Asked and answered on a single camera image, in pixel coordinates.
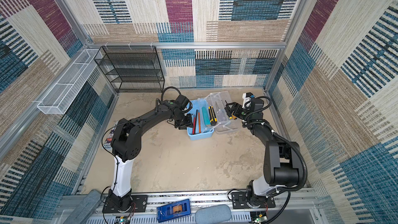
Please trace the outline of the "black handled screwdriver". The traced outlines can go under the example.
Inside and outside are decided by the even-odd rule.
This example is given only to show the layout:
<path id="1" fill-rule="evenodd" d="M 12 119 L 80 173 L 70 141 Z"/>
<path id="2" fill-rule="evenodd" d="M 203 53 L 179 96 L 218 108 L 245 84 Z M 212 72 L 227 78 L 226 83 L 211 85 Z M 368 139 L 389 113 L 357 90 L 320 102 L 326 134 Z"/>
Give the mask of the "black handled screwdriver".
<path id="1" fill-rule="evenodd" d="M 227 116 L 229 117 L 229 119 L 233 119 L 233 117 L 232 117 L 232 112 L 231 112 L 231 107 L 230 107 L 230 104 L 226 101 L 226 106 L 224 107 L 224 109 L 225 109 L 225 111 L 226 111 L 226 113 L 227 113 Z"/>

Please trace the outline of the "orange hex key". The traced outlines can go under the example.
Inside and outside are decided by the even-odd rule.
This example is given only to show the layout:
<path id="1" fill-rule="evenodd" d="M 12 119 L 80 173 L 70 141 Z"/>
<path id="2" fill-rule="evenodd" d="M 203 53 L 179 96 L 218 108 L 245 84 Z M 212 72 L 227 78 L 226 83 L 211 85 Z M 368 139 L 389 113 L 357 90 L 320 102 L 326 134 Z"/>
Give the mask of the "orange hex key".
<path id="1" fill-rule="evenodd" d="M 197 113 L 197 134 L 201 133 L 201 113 L 198 111 Z"/>

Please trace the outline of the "blue plastic tool box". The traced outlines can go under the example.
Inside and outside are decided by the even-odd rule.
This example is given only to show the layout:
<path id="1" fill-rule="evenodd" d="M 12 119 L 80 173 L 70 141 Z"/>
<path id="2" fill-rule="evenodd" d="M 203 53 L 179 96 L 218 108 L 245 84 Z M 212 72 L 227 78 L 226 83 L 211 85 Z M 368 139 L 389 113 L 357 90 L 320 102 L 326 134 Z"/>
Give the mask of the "blue plastic tool box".
<path id="1" fill-rule="evenodd" d="M 215 133 L 214 127 L 207 127 L 204 123 L 202 116 L 202 107 L 209 108 L 209 105 L 205 98 L 198 98 L 196 100 L 192 100 L 193 108 L 188 112 L 188 114 L 192 115 L 193 128 L 187 128 L 187 134 L 192 141 L 197 141 L 201 139 L 206 139 L 212 137 Z M 200 111 L 201 113 L 201 133 L 197 134 L 197 113 Z"/>

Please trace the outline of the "clear tool box tray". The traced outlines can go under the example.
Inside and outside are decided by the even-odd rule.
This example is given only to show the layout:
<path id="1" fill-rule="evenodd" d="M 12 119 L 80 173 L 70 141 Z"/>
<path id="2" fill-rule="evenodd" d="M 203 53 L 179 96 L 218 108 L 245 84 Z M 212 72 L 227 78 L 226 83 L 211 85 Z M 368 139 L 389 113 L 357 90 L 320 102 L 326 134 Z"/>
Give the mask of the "clear tool box tray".
<path id="1" fill-rule="evenodd" d="M 214 127 L 214 131 L 216 134 L 227 134 L 239 130 L 239 122 L 234 120 L 233 117 L 229 117 L 225 109 L 227 103 L 232 103 L 228 91 L 210 93 L 205 99 L 215 111 L 217 124 Z"/>

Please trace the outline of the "teal utility knife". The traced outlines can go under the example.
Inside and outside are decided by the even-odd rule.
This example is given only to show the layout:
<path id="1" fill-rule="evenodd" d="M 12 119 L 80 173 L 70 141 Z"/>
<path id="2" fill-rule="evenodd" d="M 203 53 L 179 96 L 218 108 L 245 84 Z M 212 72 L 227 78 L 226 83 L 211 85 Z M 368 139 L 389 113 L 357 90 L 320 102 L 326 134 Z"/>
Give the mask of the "teal utility knife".
<path id="1" fill-rule="evenodd" d="M 210 118 L 209 118 L 208 108 L 207 107 L 202 107 L 202 116 L 203 116 L 203 120 L 204 120 L 205 125 L 207 127 L 211 127 L 211 123 L 210 123 Z"/>

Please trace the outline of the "yellow black utility knife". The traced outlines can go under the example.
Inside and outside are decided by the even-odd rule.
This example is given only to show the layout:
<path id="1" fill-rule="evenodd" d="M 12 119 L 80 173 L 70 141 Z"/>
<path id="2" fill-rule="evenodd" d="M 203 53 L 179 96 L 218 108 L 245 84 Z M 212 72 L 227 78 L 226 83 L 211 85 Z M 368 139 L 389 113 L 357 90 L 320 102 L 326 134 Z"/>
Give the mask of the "yellow black utility knife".
<path id="1" fill-rule="evenodd" d="M 208 111 L 209 111 L 210 124 L 211 126 L 215 126 L 217 124 L 217 118 L 214 112 L 214 108 L 212 106 L 209 106 Z"/>

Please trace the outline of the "clear handled screwdriver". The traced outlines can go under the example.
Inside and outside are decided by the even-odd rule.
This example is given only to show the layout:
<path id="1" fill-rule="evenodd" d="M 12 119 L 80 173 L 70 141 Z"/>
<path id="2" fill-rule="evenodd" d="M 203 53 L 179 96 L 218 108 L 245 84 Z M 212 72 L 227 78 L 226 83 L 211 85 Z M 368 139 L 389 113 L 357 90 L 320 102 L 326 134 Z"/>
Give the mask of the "clear handled screwdriver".
<path id="1" fill-rule="evenodd" d="M 228 118 L 227 118 L 227 114 L 226 114 L 226 112 L 225 112 L 225 109 L 221 108 L 221 109 L 219 110 L 219 112 L 220 112 L 220 119 L 221 119 L 221 121 L 227 121 Z"/>

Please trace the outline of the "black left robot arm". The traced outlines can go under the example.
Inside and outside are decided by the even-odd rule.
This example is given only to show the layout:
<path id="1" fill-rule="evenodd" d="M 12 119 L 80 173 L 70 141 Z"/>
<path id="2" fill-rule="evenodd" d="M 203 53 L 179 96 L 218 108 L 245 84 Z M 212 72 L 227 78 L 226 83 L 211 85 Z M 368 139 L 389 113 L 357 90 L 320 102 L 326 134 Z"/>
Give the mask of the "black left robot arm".
<path id="1" fill-rule="evenodd" d="M 137 203 L 132 197 L 131 174 L 134 159 L 142 150 L 142 136 L 157 124 L 173 120 L 174 128 L 193 127 L 188 112 L 193 104 L 184 95 L 175 100 L 160 101 L 155 108 L 142 116 L 130 120 L 120 119 L 111 141 L 112 156 L 115 160 L 113 185 L 108 191 L 102 213 L 131 213 Z"/>

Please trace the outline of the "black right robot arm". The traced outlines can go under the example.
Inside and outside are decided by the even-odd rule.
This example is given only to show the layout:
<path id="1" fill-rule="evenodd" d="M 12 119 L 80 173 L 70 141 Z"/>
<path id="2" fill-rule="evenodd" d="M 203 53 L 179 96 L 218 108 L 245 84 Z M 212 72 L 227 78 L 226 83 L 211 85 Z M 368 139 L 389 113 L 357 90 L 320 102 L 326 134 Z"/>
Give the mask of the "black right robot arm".
<path id="1" fill-rule="evenodd" d="M 252 98 L 242 105 L 236 102 L 226 104 L 228 116 L 241 119 L 242 127 L 265 147 L 263 175 L 250 181 L 246 188 L 246 200 L 251 207 L 258 207 L 282 193 L 302 189 L 308 178 L 308 168 L 299 144 L 278 134 L 263 118 L 263 111 L 271 104 L 267 96 Z"/>

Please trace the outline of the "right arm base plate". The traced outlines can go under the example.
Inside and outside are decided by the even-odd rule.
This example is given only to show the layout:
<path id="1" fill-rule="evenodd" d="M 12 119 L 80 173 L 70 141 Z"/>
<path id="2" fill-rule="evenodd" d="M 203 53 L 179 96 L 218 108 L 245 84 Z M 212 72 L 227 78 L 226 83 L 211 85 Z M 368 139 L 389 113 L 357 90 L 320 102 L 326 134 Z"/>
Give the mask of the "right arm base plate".
<path id="1" fill-rule="evenodd" d="M 241 191 L 232 191 L 228 194 L 229 199 L 232 201 L 234 209 L 266 209 L 275 208 L 275 201 L 271 198 L 265 199 L 265 197 L 260 197 L 260 200 L 250 200 L 246 198 L 246 194 Z"/>

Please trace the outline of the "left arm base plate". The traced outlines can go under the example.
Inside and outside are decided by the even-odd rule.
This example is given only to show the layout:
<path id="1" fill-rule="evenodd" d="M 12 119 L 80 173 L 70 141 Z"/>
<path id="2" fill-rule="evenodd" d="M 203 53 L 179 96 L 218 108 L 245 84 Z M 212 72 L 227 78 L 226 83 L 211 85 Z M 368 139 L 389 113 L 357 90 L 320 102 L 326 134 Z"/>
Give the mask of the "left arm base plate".
<path id="1" fill-rule="evenodd" d="M 103 214 L 143 213 L 147 207 L 147 195 L 108 196 L 102 209 Z"/>

